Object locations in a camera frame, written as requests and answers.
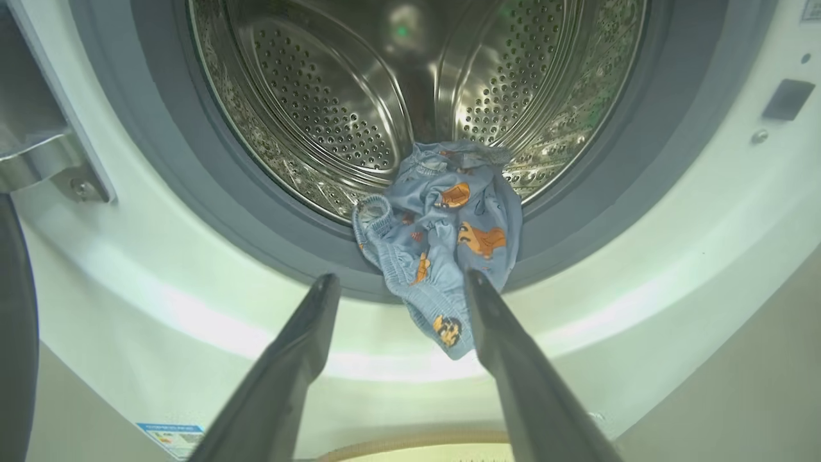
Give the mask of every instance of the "cartoon dog print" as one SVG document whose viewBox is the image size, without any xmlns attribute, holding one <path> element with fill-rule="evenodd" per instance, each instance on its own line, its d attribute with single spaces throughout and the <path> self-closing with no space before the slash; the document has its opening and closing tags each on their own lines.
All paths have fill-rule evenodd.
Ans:
<svg viewBox="0 0 821 462">
<path fill-rule="evenodd" d="M 459 225 L 459 243 L 465 244 L 476 255 L 481 255 L 485 260 L 489 260 L 493 255 L 493 249 L 505 247 L 507 240 L 505 239 L 505 232 L 501 228 L 491 228 L 490 231 L 485 232 L 463 221 Z"/>
<path fill-rule="evenodd" d="M 470 199 L 470 187 L 466 182 L 461 182 L 443 192 L 442 201 L 436 206 L 443 209 L 455 209 L 467 204 L 468 199 Z"/>
<path fill-rule="evenodd" d="M 461 338 L 461 322 L 455 317 L 439 315 L 433 320 L 433 330 L 436 330 L 439 339 L 448 348 L 459 343 Z"/>
</svg>

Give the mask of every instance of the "sticker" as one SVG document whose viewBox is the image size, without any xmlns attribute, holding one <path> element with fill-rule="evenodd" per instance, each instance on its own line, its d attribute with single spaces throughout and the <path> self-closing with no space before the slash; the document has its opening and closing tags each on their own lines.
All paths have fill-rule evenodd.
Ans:
<svg viewBox="0 0 821 462">
<path fill-rule="evenodd" d="M 194 454 L 194 449 L 202 441 L 205 432 L 196 425 L 163 425 L 158 423 L 137 423 L 152 440 L 156 441 L 177 460 L 186 460 Z"/>
<path fill-rule="evenodd" d="M 804 15 L 801 17 L 801 21 L 821 21 L 821 0 L 807 0 L 807 5 L 804 7 Z"/>
</svg>

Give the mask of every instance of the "orange cartoon character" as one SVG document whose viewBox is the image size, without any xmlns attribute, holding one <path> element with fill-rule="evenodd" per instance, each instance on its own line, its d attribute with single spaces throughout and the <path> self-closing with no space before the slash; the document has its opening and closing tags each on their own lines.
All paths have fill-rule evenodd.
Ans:
<svg viewBox="0 0 821 462">
<path fill-rule="evenodd" d="M 461 322 L 455 317 L 444 317 L 439 315 L 433 320 L 433 330 L 439 335 L 439 339 L 448 348 L 459 342 L 461 337 Z"/>
<path fill-rule="evenodd" d="M 428 275 L 428 268 L 430 268 L 428 254 L 427 252 L 422 252 L 422 255 L 419 257 L 419 268 L 416 270 L 416 280 L 410 283 L 410 285 L 416 284 L 423 280 L 424 277 Z"/>
<path fill-rule="evenodd" d="M 163 443 L 163 444 L 170 445 L 170 444 L 172 444 L 172 443 L 174 442 L 174 441 L 172 441 L 171 439 L 166 438 L 166 437 L 165 437 L 162 433 L 157 433 L 157 432 L 154 432 L 154 436 L 155 436 L 155 437 L 157 437 L 157 439 L 159 440 L 159 442 L 161 442 L 161 443 Z"/>
<path fill-rule="evenodd" d="M 466 182 L 461 182 L 443 192 L 442 201 L 436 206 L 442 207 L 443 209 L 455 209 L 467 204 L 468 199 L 470 199 L 470 187 L 468 187 Z"/>
<path fill-rule="evenodd" d="M 489 260 L 493 255 L 493 249 L 505 247 L 507 240 L 505 239 L 505 232 L 501 228 L 491 228 L 490 231 L 485 232 L 463 221 L 459 225 L 459 243 L 464 243 L 476 255 L 481 255 L 485 260 Z"/>
</svg>

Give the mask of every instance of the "washing machine door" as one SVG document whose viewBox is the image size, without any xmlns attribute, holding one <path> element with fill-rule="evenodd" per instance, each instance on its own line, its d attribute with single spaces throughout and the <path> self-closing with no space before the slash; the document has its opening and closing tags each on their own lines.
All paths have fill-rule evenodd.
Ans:
<svg viewBox="0 0 821 462">
<path fill-rule="evenodd" d="M 39 336 L 29 255 L 11 198 L 0 195 L 0 456 L 25 460 L 34 421 Z"/>
</svg>

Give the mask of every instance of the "white washing machine body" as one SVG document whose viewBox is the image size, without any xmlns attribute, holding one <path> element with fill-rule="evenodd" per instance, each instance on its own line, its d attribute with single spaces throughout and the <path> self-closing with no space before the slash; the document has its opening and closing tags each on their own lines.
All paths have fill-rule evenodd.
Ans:
<svg viewBox="0 0 821 462">
<path fill-rule="evenodd" d="M 42 341 L 129 421 L 207 428 L 307 286 L 228 242 L 161 179 L 112 110 L 64 2 L 10 4 L 116 197 L 77 204 L 47 183 L 15 193 Z M 805 6 L 777 5 L 727 117 L 661 201 L 583 261 L 504 295 L 609 437 L 681 384 L 821 242 L 821 95 L 795 121 L 761 116 L 782 79 L 821 76 L 821 24 L 801 20 Z M 760 130 L 768 139 L 756 144 Z M 475 356 L 451 361 L 401 307 L 343 298 L 296 456 L 445 427 L 503 427 Z"/>
</svg>

